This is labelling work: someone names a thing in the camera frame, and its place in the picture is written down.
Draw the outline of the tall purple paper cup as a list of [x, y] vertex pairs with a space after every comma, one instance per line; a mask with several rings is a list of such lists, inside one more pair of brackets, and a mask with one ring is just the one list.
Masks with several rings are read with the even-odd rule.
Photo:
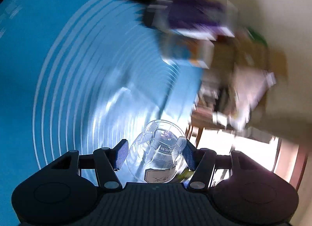
[[234, 37], [238, 10], [230, 2], [216, 0], [156, 0], [144, 14], [146, 26], [164, 33], [215, 41]]

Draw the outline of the blue silicone baking mat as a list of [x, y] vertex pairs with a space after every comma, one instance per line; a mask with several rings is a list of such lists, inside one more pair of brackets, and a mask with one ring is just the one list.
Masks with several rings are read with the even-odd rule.
[[65, 152], [132, 141], [153, 119], [186, 125], [201, 69], [161, 58], [130, 0], [1, 2], [1, 225], [14, 188]]

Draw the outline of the orange and blue paper cup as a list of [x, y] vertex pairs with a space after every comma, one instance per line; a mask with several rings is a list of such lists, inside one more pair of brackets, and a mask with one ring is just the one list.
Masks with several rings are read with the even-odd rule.
[[161, 40], [161, 57], [167, 64], [209, 69], [213, 60], [214, 44], [181, 35], [165, 34]]

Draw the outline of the large cardboard box top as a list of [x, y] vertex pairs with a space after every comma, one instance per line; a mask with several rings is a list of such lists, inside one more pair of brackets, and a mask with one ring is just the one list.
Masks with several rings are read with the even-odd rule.
[[210, 68], [227, 90], [219, 112], [236, 129], [245, 126], [254, 111], [265, 111], [269, 92], [288, 76], [284, 53], [252, 40], [216, 42]]

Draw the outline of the clear plastic cup with label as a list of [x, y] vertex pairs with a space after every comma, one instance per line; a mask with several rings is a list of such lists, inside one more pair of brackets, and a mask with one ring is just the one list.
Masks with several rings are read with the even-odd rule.
[[149, 122], [129, 148], [126, 163], [133, 177], [144, 183], [168, 183], [183, 164], [187, 139], [167, 120]]

